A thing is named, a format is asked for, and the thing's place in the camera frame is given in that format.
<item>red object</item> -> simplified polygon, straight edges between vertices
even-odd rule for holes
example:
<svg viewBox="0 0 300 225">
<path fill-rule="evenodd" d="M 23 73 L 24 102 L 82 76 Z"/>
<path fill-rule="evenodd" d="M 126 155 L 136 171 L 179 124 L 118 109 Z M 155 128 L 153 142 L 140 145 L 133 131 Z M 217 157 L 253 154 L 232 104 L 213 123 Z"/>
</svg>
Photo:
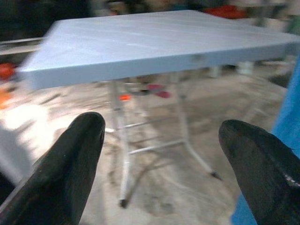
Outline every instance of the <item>red object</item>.
<svg viewBox="0 0 300 225">
<path fill-rule="evenodd" d="M 246 11 L 238 10 L 236 6 L 221 6 L 217 8 L 208 8 L 206 13 L 226 19 L 241 19 L 247 17 Z"/>
<path fill-rule="evenodd" d="M 160 85 L 160 84 L 149 84 L 147 87 L 148 87 L 149 90 L 155 90 L 155 89 L 162 89 L 163 85 Z M 161 98 L 170 98 L 171 97 L 170 92 L 167 92 L 167 91 L 160 91 L 158 93 L 155 93 L 155 95 L 159 96 Z"/>
<path fill-rule="evenodd" d="M 15 67 L 12 63 L 0 64 L 0 79 L 9 80 L 15 74 Z"/>
</svg>

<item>metal table leg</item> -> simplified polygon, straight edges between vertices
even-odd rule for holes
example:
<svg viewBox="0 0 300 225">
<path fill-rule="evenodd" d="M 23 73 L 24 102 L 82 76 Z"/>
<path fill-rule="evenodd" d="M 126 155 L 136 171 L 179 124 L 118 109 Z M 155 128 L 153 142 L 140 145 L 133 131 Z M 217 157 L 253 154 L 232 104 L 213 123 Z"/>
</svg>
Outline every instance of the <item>metal table leg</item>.
<svg viewBox="0 0 300 225">
<path fill-rule="evenodd" d="M 180 88 L 180 75 L 181 72 L 175 73 L 175 75 L 172 76 L 172 81 L 175 85 L 175 97 L 176 97 L 176 106 L 177 106 L 177 112 L 178 117 L 180 121 L 180 130 L 181 135 L 184 139 L 185 146 L 187 148 L 187 151 L 204 167 L 204 169 L 209 172 L 213 177 L 216 177 L 220 179 L 220 176 L 212 170 L 212 168 L 195 152 L 191 142 L 190 142 L 190 135 L 188 131 L 188 121 L 185 115 L 185 111 L 183 109 L 183 99 L 184 95 L 181 93 Z"/>
<path fill-rule="evenodd" d="M 122 181 L 121 181 L 121 188 L 120 188 L 120 206 L 125 208 L 128 203 L 127 188 L 128 188 L 128 178 L 129 178 L 129 168 L 130 168 L 130 161 L 129 161 L 130 148 L 128 143 L 128 135 L 126 133 L 125 114 L 123 110 L 123 104 L 121 103 L 119 97 L 117 81 L 110 82 L 110 91 L 112 95 L 113 114 L 117 118 L 117 124 L 114 124 L 115 126 L 114 129 L 118 128 L 118 132 L 121 140 L 122 152 L 123 152 L 123 173 L 122 173 Z"/>
</svg>

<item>folding table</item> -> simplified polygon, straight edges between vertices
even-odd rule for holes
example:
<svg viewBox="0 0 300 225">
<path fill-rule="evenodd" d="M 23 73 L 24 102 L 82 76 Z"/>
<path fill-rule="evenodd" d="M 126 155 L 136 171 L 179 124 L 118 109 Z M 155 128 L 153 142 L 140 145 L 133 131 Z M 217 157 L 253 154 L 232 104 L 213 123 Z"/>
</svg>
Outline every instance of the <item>folding table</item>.
<svg viewBox="0 0 300 225">
<path fill-rule="evenodd" d="M 180 71 L 283 57 L 300 52 L 300 38 L 244 25 L 196 11 L 172 11 L 72 19 L 56 22 L 40 50 L 19 68 L 31 88 L 42 89 L 110 81 L 115 128 L 123 149 L 120 204 L 127 204 L 129 156 L 184 143 L 211 175 L 212 168 L 194 151 L 182 107 Z M 182 138 L 130 151 L 117 80 L 165 72 L 173 76 Z"/>
</svg>

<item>blue fabric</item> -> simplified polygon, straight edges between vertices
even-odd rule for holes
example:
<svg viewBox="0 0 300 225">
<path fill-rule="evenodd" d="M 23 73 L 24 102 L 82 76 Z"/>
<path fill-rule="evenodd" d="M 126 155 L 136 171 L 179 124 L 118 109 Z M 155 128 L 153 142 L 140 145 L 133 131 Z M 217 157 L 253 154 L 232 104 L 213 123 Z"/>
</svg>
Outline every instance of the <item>blue fabric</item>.
<svg viewBox="0 0 300 225">
<path fill-rule="evenodd" d="M 272 133 L 300 158 L 300 57 Z M 234 225 L 257 225 L 243 195 L 231 222 Z"/>
</svg>

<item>white tabletop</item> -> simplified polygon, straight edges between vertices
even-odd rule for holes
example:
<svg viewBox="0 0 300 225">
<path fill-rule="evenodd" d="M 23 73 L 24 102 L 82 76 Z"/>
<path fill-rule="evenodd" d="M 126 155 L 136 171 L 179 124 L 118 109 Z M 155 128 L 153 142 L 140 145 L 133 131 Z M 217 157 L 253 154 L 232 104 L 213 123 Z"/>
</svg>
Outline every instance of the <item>white tabletop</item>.
<svg viewBox="0 0 300 225">
<path fill-rule="evenodd" d="M 299 52 L 298 36 L 172 11 L 58 21 L 18 71 L 40 89 Z"/>
</svg>

